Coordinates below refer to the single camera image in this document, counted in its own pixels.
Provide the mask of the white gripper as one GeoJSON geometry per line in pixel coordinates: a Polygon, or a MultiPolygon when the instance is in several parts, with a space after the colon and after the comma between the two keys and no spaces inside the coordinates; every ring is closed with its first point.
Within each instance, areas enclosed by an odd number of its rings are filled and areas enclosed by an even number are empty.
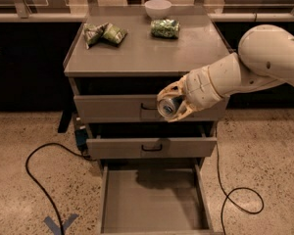
{"type": "Polygon", "coordinates": [[[174,117],[166,117],[168,122],[179,121],[195,112],[209,109],[221,100],[222,96],[210,79],[208,66],[192,70],[180,80],[166,86],[157,95],[158,102],[182,102],[174,117]]]}

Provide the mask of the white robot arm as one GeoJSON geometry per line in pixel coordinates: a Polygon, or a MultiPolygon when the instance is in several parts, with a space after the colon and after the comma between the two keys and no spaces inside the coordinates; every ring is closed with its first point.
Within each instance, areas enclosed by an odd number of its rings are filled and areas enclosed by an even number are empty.
{"type": "Polygon", "coordinates": [[[178,121],[233,94],[283,83],[294,87],[294,36],[281,27],[261,24],[242,36],[237,52],[165,87],[157,96],[157,108],[166,121],[178,121]]]}

